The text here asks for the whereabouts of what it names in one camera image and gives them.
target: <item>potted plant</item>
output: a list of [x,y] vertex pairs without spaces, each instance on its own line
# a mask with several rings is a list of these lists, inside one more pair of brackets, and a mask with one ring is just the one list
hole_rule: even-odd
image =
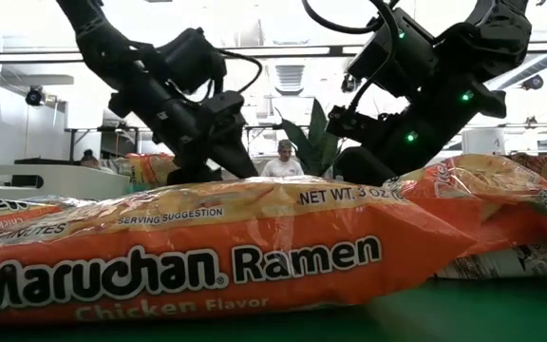
[[322,105],[314,99],[307,136],[303,129],[284,118],[281,124],[275,126],[284,129],[294,144],[296,157],[306,175],[322,177],[339,154],[339,138],[326,132],[328,122]]

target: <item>white shirt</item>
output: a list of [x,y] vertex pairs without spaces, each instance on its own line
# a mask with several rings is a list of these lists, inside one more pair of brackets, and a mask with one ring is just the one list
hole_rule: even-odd
[[261,172],[261,177],[288,177],[301,175],[303,175],[303,169],[298,161],[281,161],[278,158],[268,161]]

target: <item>air vent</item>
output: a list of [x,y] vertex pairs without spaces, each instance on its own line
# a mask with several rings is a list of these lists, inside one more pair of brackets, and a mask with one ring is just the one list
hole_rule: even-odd
[[519,72],[516,76],[510,78],[506,82],[502,83],[499,86],[499,89],[505,89],[508,86],[515,85],[521,81],[526,80],[529,77],[532,77],[533,75],[537,75],[539,72],[543,71],[544,69],[547,69],[547,55],[545,55],[544,57],[541,57],[539,61],[525,68],[524,70]]
[[275,66],[275,90],[282,96],[297,96],[303,92],[305,65]]

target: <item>green table surface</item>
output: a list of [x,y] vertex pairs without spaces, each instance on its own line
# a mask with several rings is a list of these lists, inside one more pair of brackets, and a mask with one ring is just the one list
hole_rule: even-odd
[[0,328],[0,341],[547,342],[547,278],[433,279],[365,306],[209,321]]

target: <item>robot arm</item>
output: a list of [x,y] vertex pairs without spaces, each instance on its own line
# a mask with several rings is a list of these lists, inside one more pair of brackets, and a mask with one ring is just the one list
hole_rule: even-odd
[[[175,153],[183,171],[179,179],[214,180],[207,159],[239,178],[257,176],[241,141],[241,89],[222,91],[227,73],[222,55],[231,52],[210,45],[200,28],[188,28],[163,47],[132,42],[106,20],[102,1],[57,2],[76,32],[85,64],[117,90],[109,109],[122,118],[130,112],[141,118],[153,131],[154,142]],[[236,57],[257,64],[260,74],[257,61]],[[197,103],[184,96],[207,82],[214,85],[211,98]]]
[[[367,80],[348,108],[332,110],[327,130],[361,143],[339,156],[335,173],[381,185],[425,166],[477,113],[505,117],[505,94],[482,83],[523,62],[531,24],[524,16],[527,0],[479,0],[465,22],[434,37],[402,9],[370,1],[381,16],[371,21],[374,34],[347,69],[354,80]],[[303,4],[314,20],[335,29]],[[408,107],[377,119],[356,112],[371,84],[406,97]]]

